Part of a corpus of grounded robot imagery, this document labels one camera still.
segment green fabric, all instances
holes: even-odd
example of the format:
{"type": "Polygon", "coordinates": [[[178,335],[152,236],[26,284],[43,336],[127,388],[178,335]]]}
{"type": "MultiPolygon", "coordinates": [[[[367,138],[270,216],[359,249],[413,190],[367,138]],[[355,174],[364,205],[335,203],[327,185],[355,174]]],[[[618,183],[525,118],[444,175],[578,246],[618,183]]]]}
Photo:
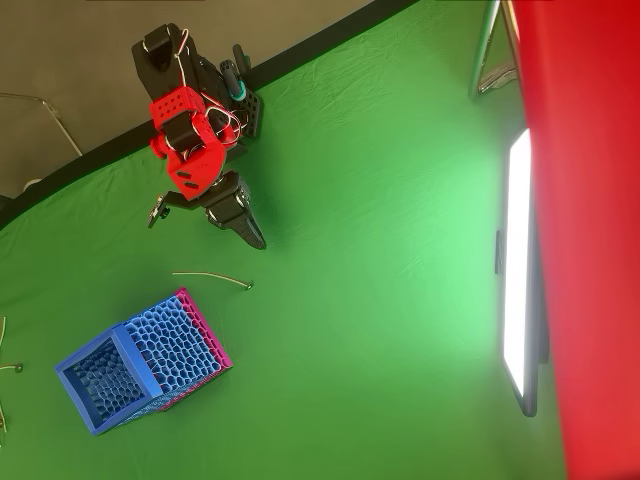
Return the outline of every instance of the green fabric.
{"type": "Polygon", "coordinates": [[[0,371],[1,478],[563,478],[550,367],[527,419],[500,360],[494,234],[523,118],[514,84],[466,96],[482,8],[416,4],[260,92],[231,167],[266,251],[202,211],[147,229],[171,188],[149,149],[1,231],[0,359],[25,364],[0,371]],[[182,285],[235,367],[91,437],[54,365],[182,285]]]}

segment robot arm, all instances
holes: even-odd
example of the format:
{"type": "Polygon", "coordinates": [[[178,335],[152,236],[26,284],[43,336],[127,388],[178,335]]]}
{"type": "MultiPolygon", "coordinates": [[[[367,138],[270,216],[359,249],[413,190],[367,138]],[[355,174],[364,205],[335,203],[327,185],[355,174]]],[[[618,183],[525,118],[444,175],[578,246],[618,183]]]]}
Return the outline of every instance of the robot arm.
{"type": "MultiPolygon", "coordinates": [[[[250,209],[249,188],[237,172],[222,174],[227,153],[244,149],[240,138],[256,136],[260,98],[247,89],[233,62],[222,62],[221,73],[198,55],[189,32],[174,24],[157,28],[131,50],[152,100],[158,135],[151,148],[168,159],[167,173],[180,191],[158,199],[149,227],[167,216],[167,205],[203,207],[217,227],[234,230],[254,248],[266,248],[250,209]]],[[[250,67],[239,45],[234,54],[246,73],[250,67]]]]}

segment white wire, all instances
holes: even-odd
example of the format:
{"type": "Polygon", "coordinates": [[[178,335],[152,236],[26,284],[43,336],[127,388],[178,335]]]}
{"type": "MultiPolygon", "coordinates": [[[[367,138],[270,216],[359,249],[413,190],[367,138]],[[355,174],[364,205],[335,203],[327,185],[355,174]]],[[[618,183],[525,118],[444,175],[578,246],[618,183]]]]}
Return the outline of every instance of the white wire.
{"type": "Polygon", "coordinates": [[[227,116],[227,124],[222,128],[222,130],[218,130],[216,132],[216,135],[219,135],[220,133],[222,133],[224,131],[225,128],[227,128],[228,126],[231,125],[231,120],[233,120],[234,122],[236,122],[236,124],[238,125],[237,127],[233,128],[233,133],[235,134],[235,137],[233,139],[233,141],[231,142],[225,142],[226,144],[233,144],[236,143],[239,139],[240,136],[242,135],[242,127],[244,126],[242,124],[242,122],[238,119],[238,117],[236,117],[233,113],[229,112],[228,110],[226,110],[225,108],[222,107],[218,107],[217,105],[210,105],[209,107],[207,107],[207,110],[204,112],[204,116],[208,116],[209,112],[211,110],[215,110],[217,112],[223,113],[224,115],[227,116]]]}
{"type": "Polygon", "coordinates": [[[171,146],[171,144],[169,143],[169,139],[167,138],[167,136],[166,136],[166,135],[164,136],[164,143],[166,143],[166,144],[167,144],[167,147],[169,147],[171,150],[173,150],[174,152],[177,152],[177,150],[176,150],[175,148],[173,148],[173,147],[171,146]]]}
{"type": "Polygon", "coordinates": [[[228,282],[237,283],[238,285],[242,285],[246,289],[251,288],[253,285],[251,283],[241,282],[240,280],[236,280],[235,278],[229,277],[227,275],[222,275],[220,273],[211,273],[211,272],[173,272],[173,275],[206,275],[208,277],[220,278],[221,280],[226,280],[228,282]]]}
{"type": "Polygon", "coordinates": [[[2,331],[0,332],[0,346],[2,345],[2,339],[4,338],[4,329],[7,325],[7,317],[2,317],[2,331]]]}
{"type": "Polygon", "coordinates": [[[245,112],[247,114],[247,121],[240,126],[240,129],[243,129],[244,127],[249,125],[249,112],[247,112],[246,110],[231,110],[231,113],[233,114],[235,114],[236,112],[245,112]]]}
{"type": "Polygon", "coordinates": [[[191,156],[191,154],[196,151],[198,148],[204,148],[204,145],[200,144],[200,145],[196,145],[195,147],[191,147],[191,150],[187,150],[186,151],[186,156],[184,157],[184,159],[186,160],[187,158],[189,158],[191,156]]]}
{"type": "Polygon", "coordinates": [[[0,406],[0,418],[2,419],[2,430],[4,431],[4,433],[7,433],[7,421],[4,418],[4,413],[2,413],[1,406],[0,406]]]}
{"type": "Polygon", "coordinates": [[[178,53],[175,53],[173,56],[178,59],[178,65],[180,66],[180,74],[182,75],[182,85],[187,86],[187,80],[184,78],[184,68],[182,68],[182,61],[180,60],[180,54],[182,53],[182,49],[184,48],[184,44],[187,43],[187,38],[189,38],[189,29],[185,28],[182,31],[182,35],[184,38],[182,39],[182,43],[180,44],[180,48],[178,48],[178,53]]]}
{"type": "Polygon", "coordinates": [[[204,92],[200,92],[200,94],[206,98],[207,100],[209,100],[211,103],[215,103],[216,105],[218,105],[219,107],[222,107],[222,104],[220,102],[218,102],[217,100],[214,100],[213,98],[211,98],[209,95],[207,95],[204,92]]]}

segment white light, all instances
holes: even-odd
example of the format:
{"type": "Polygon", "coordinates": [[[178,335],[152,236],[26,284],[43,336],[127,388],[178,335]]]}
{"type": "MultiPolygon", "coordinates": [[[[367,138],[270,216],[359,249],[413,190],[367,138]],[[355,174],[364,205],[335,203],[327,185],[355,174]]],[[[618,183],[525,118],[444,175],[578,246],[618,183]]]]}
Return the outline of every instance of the white light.
{"type": "Polygon", "coordinates": [[[507,198],[503,356],[524,395],[531,139],[526,130],[511,147],[507,198]]]}

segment blue basket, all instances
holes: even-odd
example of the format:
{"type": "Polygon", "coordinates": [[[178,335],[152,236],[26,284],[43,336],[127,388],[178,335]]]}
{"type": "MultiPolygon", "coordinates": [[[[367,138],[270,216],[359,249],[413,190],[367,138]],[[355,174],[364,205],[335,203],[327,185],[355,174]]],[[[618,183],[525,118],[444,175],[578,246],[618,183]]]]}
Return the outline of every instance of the blue basket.
{"type": "Polygon", "coordinates": [[[230,367],[183,288],[109,328],[55,371],[97,435],[168,408],[230,367]]]}

